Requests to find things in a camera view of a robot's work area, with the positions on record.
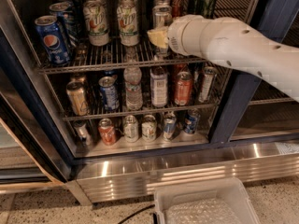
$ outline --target floor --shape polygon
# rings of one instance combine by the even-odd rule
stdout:
[[[299,176],[245,184],[252,205],[262,224],[297,224]],[[152,224],[154,208],[121,222],[132,213],[151,206],[153,197],[80,206],[65,189],[0,195],[0,224]]]

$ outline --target top shelf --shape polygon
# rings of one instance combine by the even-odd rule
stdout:
[[[194,56],[176,57],[170,55],[164,60],[154,61],[154,47],[146,37],[140,37],[140,43],[135,46],[138,61],[136,63],[125,63],[123,57],[125,55],[125,46],[121,44],[118,37],[111,38],[110,43],[102,47],[96,47],[85,40],[83,44],[86,46],[87,53],[85,55],[76,54],[71,63],[65,66],[55,66],[49,63],[44,63],[39,69],[40,74],[60,74],[86,71],[100,71],[108,69],[126,68],[136,65],[138,67],[149,67],[155,65],[168,65],[177,63],[200,63],[204,59]],[[111,63],[106,63],[107,54],[112,57]]]

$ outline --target black cable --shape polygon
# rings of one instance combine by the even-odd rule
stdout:
[[[124,223],[125,221],[127,221],[128,219],[130,219],[130,218],[136,216],[137,214],[142,213],[142,212],[144,212],[144,211],[146,211],[146,210],[148,210],[148,209],[151,209],[151,208],[154,207],[154,206],[155,206],[155,205],[153,204],[153,205],[149,205],[149,206],[147,206],[147,207],[144,207],[144,208],[142,208],[142,209],[140,209],[140,210],[134,212],[134,213],[131,214],[129,217],[126,217],[124,220],[120,221],[118,224],[122,224],[122,223]]]

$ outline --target refrigerator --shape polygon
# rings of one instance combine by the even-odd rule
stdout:
[[[156,187],[171,184],[228,176],[248,182],[298,174],[299,106],[291,97],[258,77],[199,57],[174,54],[154,60],[155,47],[146,35],[150,28],[147,0],[137,3],[137,62],[124,60],[126,47],[120,41],[116,14],[118,0],[107,0],[110,42],[96,47],[83,35],[80,42],[86,52],[75,52],[68,65],[52,65],[38,39],[35,19],[48,15],[53,3],[0,0],[0,64],[7,78],[5,84],[9,83],[22,101],[17,103],[21,109],[14,112],[21,114],[26,109],[30,120],[38,124],[34,128],[26,122],[22,125],[31,135],[38,129],[47,139],[36,142],[35,148],[29,145],[24,149],[45,168],[51,184],[67,187],[82,205],[89,205],[150,195]],[[298,0],[217,0],[214,18],[234,17],[270,39],[298,46],[298,8]],[[112,59],[105,63],[108,52]],[[203,65],[217,69],[209,100],[178,106],[170,98],[165,107],[154,107],[150,101],[150,69],[165,66],[171,73],[180,63],[186,63],[193,75]],[[125,105],[123,70],[132,65],[140,67],[143,76],[143,106],[137,111],[129,111]],[[118,72],[120,108],[115,112],[104,110],[99,94],[98,81],[106,70]],[[66,93],[75,73],[86,75],[93,97],[89,113],[83,116],[74,114]],[[0,92],[8,106],[16,105],[8,99],[6,85]],[[182,131],[185,115],[195,108],[200,113],[199,123],[196,132],[188,134]],[[163,116],[167,112],[175,113],[178,120],[171,141],[163,139]],[[126,142],[123,119],[129,115],[137,118],[139,133],[142,118],[154,115],[156,139],[146,142],[140,134],[136,142]],[[117,141],[112,146],[105,145],[100,137],[101,119],[111,119],[114,124]],[[79,138],[76,121],[86,122],[91,143]]]

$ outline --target speckled floor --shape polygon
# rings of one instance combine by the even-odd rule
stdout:
[[[263,224],[299,223],[299,177],[286,177],[245,184],[252,205]],[[117,224],[139,209],[153,204],[153,198],[122,200],[80,206],[64,189],[0,195],[0,224]],[[127,220],[151,224],[153,208]]]

